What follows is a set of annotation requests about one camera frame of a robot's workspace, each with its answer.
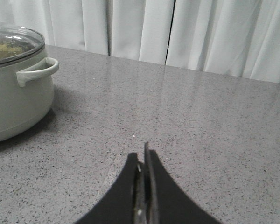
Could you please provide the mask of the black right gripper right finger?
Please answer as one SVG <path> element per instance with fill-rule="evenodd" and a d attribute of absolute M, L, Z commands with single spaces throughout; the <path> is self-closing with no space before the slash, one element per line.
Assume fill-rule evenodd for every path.
<path fill-rule="evenodd" d="M 218 224 L 193 202 L 164 168 L 155 150 L 144 145 L 144 183 L 149 224 Z"/>

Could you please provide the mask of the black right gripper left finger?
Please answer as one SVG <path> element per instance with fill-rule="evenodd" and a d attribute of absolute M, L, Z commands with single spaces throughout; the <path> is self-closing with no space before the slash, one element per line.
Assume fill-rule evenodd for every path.
<path fill-rule="evenodd" d="M 77 224 L 132 224 L 137 189 L 138 157 L 130 153 L 118 178 Z"/>

